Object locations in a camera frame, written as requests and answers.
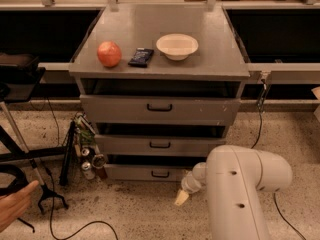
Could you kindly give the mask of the person's hand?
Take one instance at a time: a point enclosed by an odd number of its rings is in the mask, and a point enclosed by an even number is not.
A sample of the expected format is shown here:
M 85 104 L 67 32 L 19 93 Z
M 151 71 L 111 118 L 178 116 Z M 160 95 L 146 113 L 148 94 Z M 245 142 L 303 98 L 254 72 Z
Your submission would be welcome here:
M 31 205 L 31 195 L 39 185 L 37 180 L 16 193 L 0 197 L 0 232 L 22 216 Z

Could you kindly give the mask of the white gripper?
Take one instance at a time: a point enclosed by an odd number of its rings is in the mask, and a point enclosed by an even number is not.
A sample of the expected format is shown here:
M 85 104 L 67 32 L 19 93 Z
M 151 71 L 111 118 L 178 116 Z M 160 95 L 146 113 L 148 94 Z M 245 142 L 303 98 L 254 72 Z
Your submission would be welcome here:
M 177 192 L 177 196 L 174 201 L 176 206 L 183 205 L 189 198 L 189 194 L 196 193 L 202 189 L 201 183 L 195 179 L 191 171 L 189 171 L 182 179 L 181 187 L 182 189 Z

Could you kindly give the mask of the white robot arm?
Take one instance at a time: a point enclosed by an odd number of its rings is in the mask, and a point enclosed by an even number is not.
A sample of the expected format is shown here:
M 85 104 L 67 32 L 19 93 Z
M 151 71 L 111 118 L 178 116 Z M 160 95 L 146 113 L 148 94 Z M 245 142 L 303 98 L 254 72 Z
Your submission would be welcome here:
M 277 154 L 222 145 L 183 177 L 175 204 L 206 189 L 213 240 L 271 240 L 258 193 L 286 189 L 292 178 L 291 166 Z

